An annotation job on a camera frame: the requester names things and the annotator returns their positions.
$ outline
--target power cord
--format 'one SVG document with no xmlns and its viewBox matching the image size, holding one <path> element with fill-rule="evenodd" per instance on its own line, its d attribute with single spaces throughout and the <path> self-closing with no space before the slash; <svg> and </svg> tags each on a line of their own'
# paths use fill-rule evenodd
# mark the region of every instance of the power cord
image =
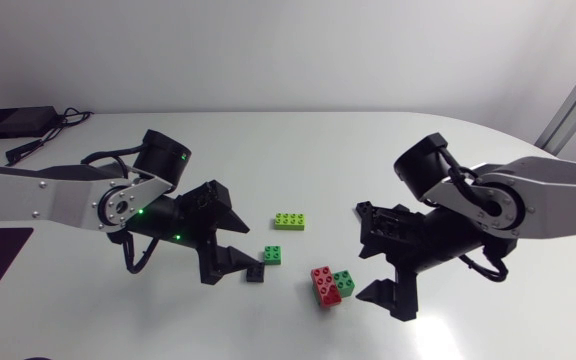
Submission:
<svg viewBox="0 0 576 360">
<path fill-rule="evenodd" d="M 46 143 L 54 140 L 61 131 L 65 128 L 77 126 L 84 121 L 88 120 L 94 113 L 92 111 L 79 111 L 75 108 L 67 108 L 62 115 L 59 116 L 59 123 L 55 125 L 48 133 L 39 140 L 35 140 L 26 145 L 19 146 L 12 150 L 6 152 L 6 158 L 8 159 L 8 164 L 6 166 L 11 167 L 19 163 L 21 160 L 32 155 L 39 148 L 43 147 Z M 80 116 L 79 120 L 70 122 L 69 119 L 75 116 Z"/>
</svg>

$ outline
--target white tabletop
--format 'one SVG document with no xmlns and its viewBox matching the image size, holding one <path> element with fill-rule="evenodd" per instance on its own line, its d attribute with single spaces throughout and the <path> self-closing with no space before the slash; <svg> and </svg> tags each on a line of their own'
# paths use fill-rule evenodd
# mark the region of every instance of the white tabletop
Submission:
<svg viewBox="0 0 576 360">
<path fill-rule="evenodd" d="M 76 164 L 137 145 L 147 129 L 193 151 L 178 193 L 212 179 L 230 190 L 251 231 L 220 230 L 220 244 L 253 256 L 280 245 L 282 265 L 267 266 L 263 284 L 231 274 L 202 285 L 195 251 L 162 243 L 131 275 L 102 234 L 24 223 L 35 232 L 0 282 L 0 359 L 576 359 L 576 236 L 520 240 L 502 284 L 454 260 L 422 273 L 407 323 L 354 297 L 322 311 L 311 291 L 310 270 L 325 265 L 349 270 L 355 294 L 393 277 L 383 255 L 357 256 L 353 209 L 429 211 L 392 168 L 424 136 L 440 132 L 465 166 L 547 156 L 532 145 L 411 113 L 95 115 L 17 167 Z M 0 140 L 0 165 L 27 141 Z M 305 213 L 306 230 L 273 230 L 276 212 Z"/>
</svg>

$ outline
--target black power supply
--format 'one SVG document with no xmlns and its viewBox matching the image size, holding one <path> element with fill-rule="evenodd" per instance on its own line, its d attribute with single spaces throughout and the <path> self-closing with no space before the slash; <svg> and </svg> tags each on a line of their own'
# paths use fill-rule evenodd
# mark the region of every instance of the black power supply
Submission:
<svg viewBox="0 0 576 360">
<path fill-rule="evenodd" d="M 0 139 L 41 137 L 59 121 L 52 106 L 0 109 Z"/>
</svg>

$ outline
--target light green brick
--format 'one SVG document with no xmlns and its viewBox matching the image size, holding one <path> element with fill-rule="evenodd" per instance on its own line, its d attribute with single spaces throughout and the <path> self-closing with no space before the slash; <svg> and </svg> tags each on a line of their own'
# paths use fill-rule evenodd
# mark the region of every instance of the light green brick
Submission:
<svg viewBox="0 0 576 360">
<path fill-rule="evenodd" d="M 281 246 L 266 246 L 264 262 L 266 265 L 281 265 Z"/>
<path fill-rule="evenodd" d="M 332 277 L 337 284 L 337 288 L 339 289 L 342 298 L 352 295 L 352 291 L 355 289 L 355 283 L 352 281 L 352 277 L 350 277 L 348 270 L 334 273 L 332 274 Z"/>
<path fill-rule="evenodd" d="M 306 215 L 284 214 L 275 215 L 275 229 L 277 230 L 303 230 L 306 228 Z"/>
</svg>

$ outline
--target black cable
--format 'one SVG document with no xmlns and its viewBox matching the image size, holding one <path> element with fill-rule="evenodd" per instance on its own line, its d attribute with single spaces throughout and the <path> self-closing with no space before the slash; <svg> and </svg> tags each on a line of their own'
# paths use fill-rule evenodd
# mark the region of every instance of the black cable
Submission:
<svg viewBox="0 0 576 360">
<path fill-rule="evenodd" d="M 459 163 L 457 163 L 457 160 L 450 155 L 446 148 L 439 148 L 438 150 L 444 160 L 446 160 L 446 163 L 450 166 L 448 169 L 448 176 L 450 176 L 450 180 L 452 180 L 453 185 L 455 185 L 461 196 L 488 214 L 494 214 L 496 212 L 493 208 L 494 205 L 489 204 L 485 199 L 477 196 L 468 183 L 466 183 L 466 176 L 463 174 L 463 169 L 467 168 L 460 166 Z M 477 177 L 477 174 L 470 169 L 466 172 L 475 178 Z"/>
<path fill-rule="evenodd" d="M 36 146 L 34 146 L 30 150 L 25 151 L 24 153 L 20 154 L 19 156 L 16 156 L 13 159 L 9 159 L 9 162 L 8 162 L 8 164 L 6 164 L 6 166 L 9 166 L 9 167 L 14 166 L 15 164 L 19 163 L 21 160 L 32 155 L 32 153 L 37 151 L 39 148 L 43 147 L 46 143 L 54 140 L 57 136 L 59 136 L 59 134 L 61 133 L 61 131 L 63 129 L 79 125 L 82 122 L 88 120 L 90 118 L 90 116 L 93 114 L 94 113 L 92 111 L 79 111 L 79 110 L 72 108 L 72 107 L 67 108 L 64 111 L 64 113 L 59 116 L 60 117 L 59 123 L 57 125 L 55 125 L 52 129 L 50 129 L 48 131 L 48 133 L 46 135 L 44 135 L 44 137 L 41 140 L 39 140 L 39 142 L 37 143 Z M 77 121 L 69 122 L 68 121 L 69 118 L 71 118 L 73 116 L 81 116 L 81 118 Z"/>
<path fill-rule="evenodd" d="M 126 261 L 126 269 L 131 274 L 137 274 L 140 272 L 144 266 L 148 263 L 150 256 L 152 255 L 153 251 L 155 251 L 155 247 L 159 243 L 159 238 L 152 238 L 150 244 L 148 245 L 148 249 L 143 252 L 141 259 L 135 264 L 135 247 L 133 244 L 132 239 L 128 239 L 122 243 L 124 248 L 124 260 Z"/>
<path fill-rule="evenodd" d="M 92 154 L 86 156 L 83 160 L 81 160 L 81 163 L 84 165 L 88 165 L 93 161 L 97 161 L 97 160 L 100 160 L 103 158 L 109 158 L 109 157 L 114 158 L 114 157 L 119 157 L 119 156 L 136 154 L 145 148 L 146 148 L 146 144 L 141 144 L 139 146 L 136 146 L 134 148 L 129 148 L 129 149 L 113 150 L 113 151 L 98 151 L 96 153 L 92 153 Z"/>
<path fill-rule="evenodd" d="M 497 269 L 497 271 L 487 269 L 479 264 L 477 264 L 474 260 L 469 258 L 466 255 L 461 255 L 459 259 L 468 265 L 468 268 L 475 270 L 481 276 L 485 277 L 486 279 L 494 282 L 502 282 L 506 280 L 506 276 L 508 275 L 508 268 L 500 258 L 491 258 L 486 257 L 490 264 Z"/>
</svg>

